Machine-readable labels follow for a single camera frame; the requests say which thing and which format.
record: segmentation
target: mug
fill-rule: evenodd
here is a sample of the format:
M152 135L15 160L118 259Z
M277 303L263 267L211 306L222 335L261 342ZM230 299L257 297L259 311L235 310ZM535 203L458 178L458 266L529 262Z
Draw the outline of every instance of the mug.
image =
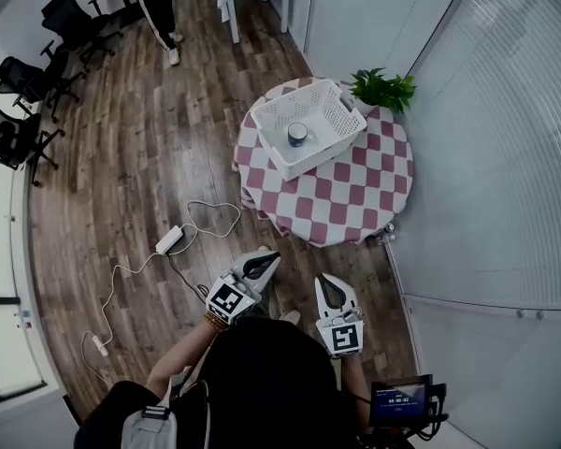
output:
M294 148L298 148L303 145L303 142L308 137L308 128L300 122L293 122L287 129L287 137L289 138L289 144Z

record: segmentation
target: office chair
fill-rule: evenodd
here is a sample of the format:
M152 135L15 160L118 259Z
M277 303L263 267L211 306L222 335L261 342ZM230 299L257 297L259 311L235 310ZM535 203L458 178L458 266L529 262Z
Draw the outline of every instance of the office chair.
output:
M55 53L52 52L52 43L54 41L40 53L47 54L50 58L50 64L45 70L25 64L12 56L6 58L0 65L0 94L19 94L20 97L14 104L18 104L28 115L31 112L21 104L21 97L29 103L45 100L46 106L52 110L52 121L56 123L58 119L54 115L61 97L66 94L79 102L79 97L71 92L71 86L79 77L85 80L87 75L80 71L71 78L63 78L68 55L60 48Z
M109 21L108 15L92 18L81 9L77 0L50 0L41 12L44 16L42 26L60 35L67 49L80 51L79 58L85 64L85 70L97 51L114 55L114 51L106 47L106 42L114 36L122 36L122 33L100 34Z
M40 131L40 121L41 116L38 113L27 120L19 120L7 116L0 110L0 164L17 169L25 162L31 163L31 181L34 186L40 184L36 181L39 158L48 160L54 169L58 169L58 165L44 153L44 150L56 137L65 135L60 128L51 135Z

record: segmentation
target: person's foot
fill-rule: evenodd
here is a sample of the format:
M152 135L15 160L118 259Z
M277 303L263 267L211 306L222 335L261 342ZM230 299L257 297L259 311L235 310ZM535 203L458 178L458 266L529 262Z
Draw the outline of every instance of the person's foot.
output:
M170 37L175 40L177 43L181 43L185 39L185 36L178 30L169 33Z
M168 51L168 61L171 66L176 66L180 63L179 49L172 49Z
M290 310L280 315L279 321L288 321L293 326L297 326L301 319L301 312L298 310Z

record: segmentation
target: round table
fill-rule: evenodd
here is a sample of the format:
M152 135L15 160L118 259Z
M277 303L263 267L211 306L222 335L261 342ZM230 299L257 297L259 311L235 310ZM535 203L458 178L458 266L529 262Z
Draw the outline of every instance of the round table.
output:
M389 109L375 109L367 128L339 156L284 181L258 137L252 110L316 81L287 81L260 97L247 112L235 147L233 169L241 178L241 203L289 233L319 247L361 243L405 208L413 180L413 157L403 127ZM349 84L338 84L351 96Z

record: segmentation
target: blue screen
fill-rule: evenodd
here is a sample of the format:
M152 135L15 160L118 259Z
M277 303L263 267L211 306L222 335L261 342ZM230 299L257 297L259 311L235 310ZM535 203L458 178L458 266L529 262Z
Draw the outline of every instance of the blue screen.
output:
M424 384L398 385L374 393L374 419L424 415Z

